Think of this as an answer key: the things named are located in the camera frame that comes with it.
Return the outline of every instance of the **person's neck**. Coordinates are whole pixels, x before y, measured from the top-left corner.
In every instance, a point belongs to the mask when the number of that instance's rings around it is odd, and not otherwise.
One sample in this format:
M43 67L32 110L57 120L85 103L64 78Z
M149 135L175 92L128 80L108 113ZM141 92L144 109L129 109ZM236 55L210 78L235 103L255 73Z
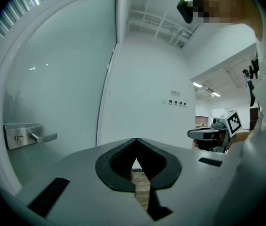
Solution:
M243 0L243 23L254 30L255 36L261 42L263 39L263 20L255 0Z

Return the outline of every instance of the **lock plate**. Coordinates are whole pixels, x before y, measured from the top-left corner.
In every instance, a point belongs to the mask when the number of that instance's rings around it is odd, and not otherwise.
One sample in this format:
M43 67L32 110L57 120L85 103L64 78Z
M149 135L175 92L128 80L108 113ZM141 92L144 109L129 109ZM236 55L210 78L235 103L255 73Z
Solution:
M13 150L37 143L31 138L31 133L43 134L43 125L37 123L5 125L4 130L7 148L8 150Z

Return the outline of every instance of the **triangular gap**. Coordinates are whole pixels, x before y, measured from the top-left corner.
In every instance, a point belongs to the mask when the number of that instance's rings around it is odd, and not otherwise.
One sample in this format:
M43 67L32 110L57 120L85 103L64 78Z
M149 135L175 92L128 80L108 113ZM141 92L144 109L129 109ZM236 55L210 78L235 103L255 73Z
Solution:
M135 184L135 197L145 211L148 211L150 196L150 181L135 160L132 166L131 181Z

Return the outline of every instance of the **door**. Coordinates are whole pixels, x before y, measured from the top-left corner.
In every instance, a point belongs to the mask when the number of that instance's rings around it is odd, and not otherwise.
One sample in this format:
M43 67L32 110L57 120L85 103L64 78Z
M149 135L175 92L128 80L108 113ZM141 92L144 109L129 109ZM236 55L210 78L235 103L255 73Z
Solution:
M38 123L45 134L57 133L56 140L8 152L22 185L64 156L96 146L116 42L116 0L78 0L50 17L16 55L3 124Z

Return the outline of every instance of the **silver door handle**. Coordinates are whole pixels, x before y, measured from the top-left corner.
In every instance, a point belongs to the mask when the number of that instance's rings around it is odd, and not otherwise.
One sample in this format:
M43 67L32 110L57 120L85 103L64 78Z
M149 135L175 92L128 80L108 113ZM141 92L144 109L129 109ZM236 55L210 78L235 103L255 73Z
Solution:
M37 143L42 143L42 142L48 142L48 141L56 140L57 137L58 137L58 134L55 133L55 134L52 134L52 135L38 136L38 135L35 134L35 133L31 133L31 134L30 134L30 137L31 137L34 141L36 141Z

